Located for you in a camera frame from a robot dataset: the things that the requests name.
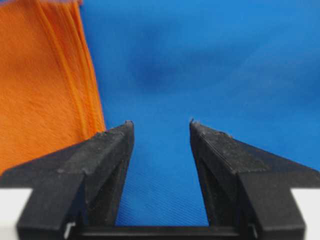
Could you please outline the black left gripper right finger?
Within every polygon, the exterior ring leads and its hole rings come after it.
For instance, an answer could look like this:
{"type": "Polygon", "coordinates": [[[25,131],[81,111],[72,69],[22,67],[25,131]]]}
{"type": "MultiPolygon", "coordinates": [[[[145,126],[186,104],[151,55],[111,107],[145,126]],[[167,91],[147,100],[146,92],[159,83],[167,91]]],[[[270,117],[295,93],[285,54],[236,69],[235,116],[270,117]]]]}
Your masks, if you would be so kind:
{"type": "Polygon", "coordinates": [[[241,240],[317,240],[320,173],[190,122],[190,146],[210,226],[241,240]]]}

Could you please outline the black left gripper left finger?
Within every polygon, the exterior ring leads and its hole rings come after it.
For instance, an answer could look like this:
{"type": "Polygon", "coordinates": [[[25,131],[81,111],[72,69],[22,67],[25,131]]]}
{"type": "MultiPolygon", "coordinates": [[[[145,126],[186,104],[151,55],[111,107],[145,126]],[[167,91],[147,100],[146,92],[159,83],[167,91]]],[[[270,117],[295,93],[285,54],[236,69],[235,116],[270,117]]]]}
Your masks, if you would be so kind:
{"type": "Polygon", "coordinates": [[[135,142],[134,124],[7,169],[0,177],[3,240],[68,240],[80,226],[112,226],[135,142]]]}

